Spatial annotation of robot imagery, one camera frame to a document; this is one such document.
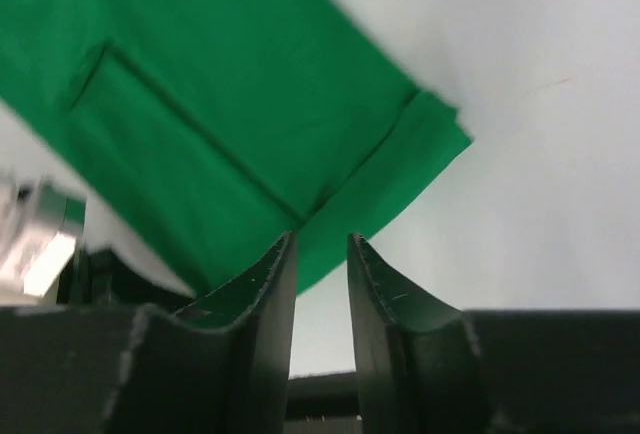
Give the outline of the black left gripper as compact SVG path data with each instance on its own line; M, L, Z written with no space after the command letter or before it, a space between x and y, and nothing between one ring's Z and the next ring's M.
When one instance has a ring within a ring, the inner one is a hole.
M184 307L193 301L144 279L111 249L77 251L61 271L57 293L57 303L63 305Z

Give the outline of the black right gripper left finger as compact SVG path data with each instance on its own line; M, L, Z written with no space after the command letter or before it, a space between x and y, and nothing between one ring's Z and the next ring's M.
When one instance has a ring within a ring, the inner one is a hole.
M1 311L5 433L279 433L297 239L184 307Z

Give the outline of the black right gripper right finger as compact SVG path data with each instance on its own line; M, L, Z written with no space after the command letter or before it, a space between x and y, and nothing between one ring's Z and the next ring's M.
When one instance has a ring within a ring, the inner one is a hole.
M367 433L635 433L635 310L459 310L347 241Z

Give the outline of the green t-shirt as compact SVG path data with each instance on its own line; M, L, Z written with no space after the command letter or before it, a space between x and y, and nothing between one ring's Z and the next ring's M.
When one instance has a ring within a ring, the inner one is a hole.
M1 96L198 293L286 231L312 287L470 144L331 0L1 0Z

